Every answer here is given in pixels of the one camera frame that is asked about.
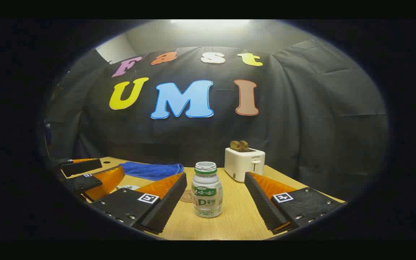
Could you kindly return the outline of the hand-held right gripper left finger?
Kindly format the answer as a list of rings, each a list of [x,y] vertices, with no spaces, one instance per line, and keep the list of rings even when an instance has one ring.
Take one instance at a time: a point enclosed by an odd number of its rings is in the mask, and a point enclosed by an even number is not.
[[[123,187],[91,205],[128,227],[158,235],[186,187],[186,173],[179,173],[137,190]]]

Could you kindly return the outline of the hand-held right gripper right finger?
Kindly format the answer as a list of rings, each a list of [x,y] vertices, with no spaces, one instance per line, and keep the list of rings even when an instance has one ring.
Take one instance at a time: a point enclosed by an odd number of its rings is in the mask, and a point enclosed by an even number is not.
[[[342,205],[313,188],[296,189],[253,172],[246,172],[244,184],[274,235],[310,224]]]

